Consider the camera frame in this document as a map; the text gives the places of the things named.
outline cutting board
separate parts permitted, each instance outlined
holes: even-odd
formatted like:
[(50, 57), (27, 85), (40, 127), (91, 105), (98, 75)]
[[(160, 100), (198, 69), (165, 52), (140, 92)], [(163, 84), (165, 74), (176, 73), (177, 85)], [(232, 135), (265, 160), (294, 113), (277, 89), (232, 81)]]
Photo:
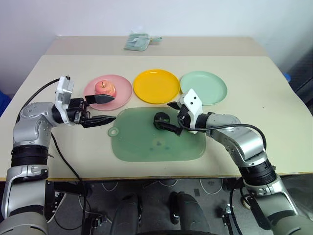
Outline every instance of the cutting board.
[(154, 116), (165, 112), (170, 123), (178, 125), (177, 111), (169, 108), (130, 108), (116, 117), (108, 134), (115, 156), (127, 162), (186, 161), (197, 159), (205, 151), (205, 133), (192, 134), (183, 130), (180, 136), (158, 130)]

